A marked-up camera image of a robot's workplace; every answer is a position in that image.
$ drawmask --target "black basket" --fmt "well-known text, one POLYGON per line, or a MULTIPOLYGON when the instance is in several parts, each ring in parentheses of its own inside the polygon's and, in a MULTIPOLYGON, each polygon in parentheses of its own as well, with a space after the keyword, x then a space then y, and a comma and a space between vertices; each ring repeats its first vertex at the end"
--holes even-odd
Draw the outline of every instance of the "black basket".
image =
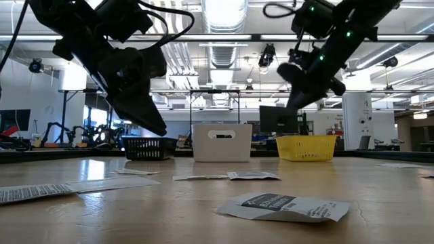
POLYGON ((161 161, 174 156, 177 139, 122 138, 129 160, 161 161))

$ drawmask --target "yellow basket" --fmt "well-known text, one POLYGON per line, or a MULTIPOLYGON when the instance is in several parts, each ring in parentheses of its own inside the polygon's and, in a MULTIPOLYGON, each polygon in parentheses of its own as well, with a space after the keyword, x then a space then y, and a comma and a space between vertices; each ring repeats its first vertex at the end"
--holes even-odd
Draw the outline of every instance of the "yellow basket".
POLYGON ((282 136, 276 140, 281 159, 329 161, 333 159, 336 136, 282 136))

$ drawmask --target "barcode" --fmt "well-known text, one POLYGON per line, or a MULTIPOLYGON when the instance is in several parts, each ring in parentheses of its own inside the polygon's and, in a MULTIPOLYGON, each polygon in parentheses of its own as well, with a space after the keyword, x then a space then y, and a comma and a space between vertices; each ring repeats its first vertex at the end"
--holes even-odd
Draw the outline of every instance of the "barcode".
POLYGON ((0 187, 0 204, 72 192, 64 184, 0 187))

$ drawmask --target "wooden table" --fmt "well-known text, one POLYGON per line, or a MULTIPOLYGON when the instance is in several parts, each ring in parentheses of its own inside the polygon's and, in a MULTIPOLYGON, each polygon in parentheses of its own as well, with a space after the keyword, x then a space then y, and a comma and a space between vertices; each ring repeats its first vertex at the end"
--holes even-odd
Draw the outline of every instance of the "wooden table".
POLYGON ((67 159, 0 165, 0 186, 112 177, 122 168, 160 171, 160 185, 46 198, 0 206, 0 243, 432 243, 434 169, 379 167, 388 161, 335 158, 332 163, 127 162, 67 159), (282 181, 173 182, 172 176, 268 171, 282 181), (247 192, 350 201, 340 222, 251 221, 214 211, 247 192))

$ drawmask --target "plastic basket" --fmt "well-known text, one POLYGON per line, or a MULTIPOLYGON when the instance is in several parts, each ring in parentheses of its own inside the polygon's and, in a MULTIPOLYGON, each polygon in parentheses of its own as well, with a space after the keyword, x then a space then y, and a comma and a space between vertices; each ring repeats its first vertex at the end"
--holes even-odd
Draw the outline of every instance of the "plastic basket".
POLYGON ((276 140, 281 159, 329 161, 333 159, 336 136, 282 136, 276 140))
POLYGON ((125 155, 129 160, 162 161, 173 157, 177 139, 122 138, 125 155))

